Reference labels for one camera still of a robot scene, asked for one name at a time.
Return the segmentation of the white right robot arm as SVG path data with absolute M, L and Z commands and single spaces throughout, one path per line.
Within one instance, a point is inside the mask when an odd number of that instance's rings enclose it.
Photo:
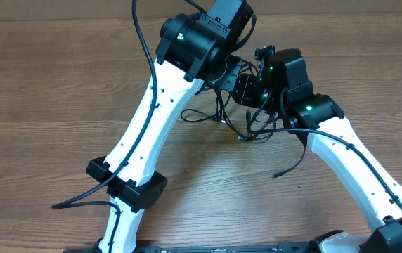
M 277 114 L 282 132 L 295 134 L 335 173 L 363 213 L 370 235 L 342 230 L 308 242 L 305 252 L 402 252 L 402 185 L 357 136 L 344 111 L 314 93 L 298 49 L 258 48 L 259 73 L 241 74 L 232 91 L 236 103 Z

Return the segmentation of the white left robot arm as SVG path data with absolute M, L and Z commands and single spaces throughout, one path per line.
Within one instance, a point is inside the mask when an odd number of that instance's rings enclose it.
M 209 11 L 168 18 L 151 65 L 151 78 L 137 111 L 119 143 L 105 157 L 92 159 L 86 172 L 107 188 L 110 216 L 93 252 L 133 252 L 145 210 L 162 194 L 167 178 L 155 164 L 182 110 L 207 85 L 226 83 L 231 54 L 255 22 L 246 1 L 215 1 Z

